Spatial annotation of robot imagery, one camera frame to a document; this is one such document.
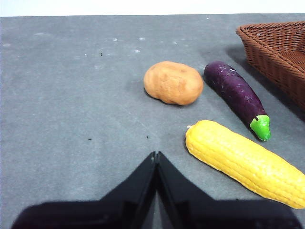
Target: white wall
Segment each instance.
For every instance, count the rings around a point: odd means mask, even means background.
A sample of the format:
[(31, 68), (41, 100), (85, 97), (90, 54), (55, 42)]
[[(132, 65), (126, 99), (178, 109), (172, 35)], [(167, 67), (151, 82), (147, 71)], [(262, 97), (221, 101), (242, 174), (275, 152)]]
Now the white wall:
[(305, 0), (0, 0), (1, 16), (305, 13)]

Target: potato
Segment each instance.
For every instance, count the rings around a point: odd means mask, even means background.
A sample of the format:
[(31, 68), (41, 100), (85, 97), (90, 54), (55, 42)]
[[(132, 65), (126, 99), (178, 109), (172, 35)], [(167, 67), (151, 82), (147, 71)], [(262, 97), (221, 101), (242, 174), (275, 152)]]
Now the potato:
[(203, 90), (201, 75), (182, 63), (164, 61), (150, 67), (144, 76), (146, 92), (167, 104), (187, 105)]

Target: basket rim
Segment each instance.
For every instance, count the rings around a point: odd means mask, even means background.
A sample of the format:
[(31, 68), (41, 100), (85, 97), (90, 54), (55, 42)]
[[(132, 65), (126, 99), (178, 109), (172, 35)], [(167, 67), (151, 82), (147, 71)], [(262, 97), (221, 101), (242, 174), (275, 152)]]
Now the basket rim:
[(274, 50), (265, 42), (261, 41), (260, 39), (256, 38), (251, 34), (249, 31), (251, 28), (261, 28), (261, 29), (267, 29), (267, 28), (277, 28), (277, 27), (283, 27), (286, 25), (293, 26), (293, 25), (300, 25), (304, 24), (305, 21), (293, 21), (293, 22), (276, 22), (276, 23), (257, 23), (257, 24), (246, 24), (241, 25), (236, 29), (236, 33), (245, 40), (248, 40), (252, 43), (252, 45), (262, 49), (264, 48), (267, 50), (270, 54), (277, 57), (278, 64), (285, 67), (288, 71), (295, 73), (294, 76), (300, 78), (301, 80), (305, 81), (305, 70), (291, 62), (289, 59), (285, 58), (283, 55), (274, 52)]

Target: yellow corn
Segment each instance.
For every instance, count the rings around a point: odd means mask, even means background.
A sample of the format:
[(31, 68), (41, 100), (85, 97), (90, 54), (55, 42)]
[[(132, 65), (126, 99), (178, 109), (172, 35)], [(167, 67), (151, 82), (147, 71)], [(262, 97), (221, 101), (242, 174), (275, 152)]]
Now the yellow corn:
[(192, 155), (249, 190), (305, 208), (305, 175), (280, 156), (214, 121), (199, 121), (185, 137)]

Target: brown basket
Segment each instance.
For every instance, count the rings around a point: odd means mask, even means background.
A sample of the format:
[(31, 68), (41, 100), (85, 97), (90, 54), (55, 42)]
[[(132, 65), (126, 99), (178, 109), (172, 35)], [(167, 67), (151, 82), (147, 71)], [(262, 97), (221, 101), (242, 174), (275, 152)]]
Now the brown basket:
[(237, 28), (250, 65), (305, 110), (305, 21)]

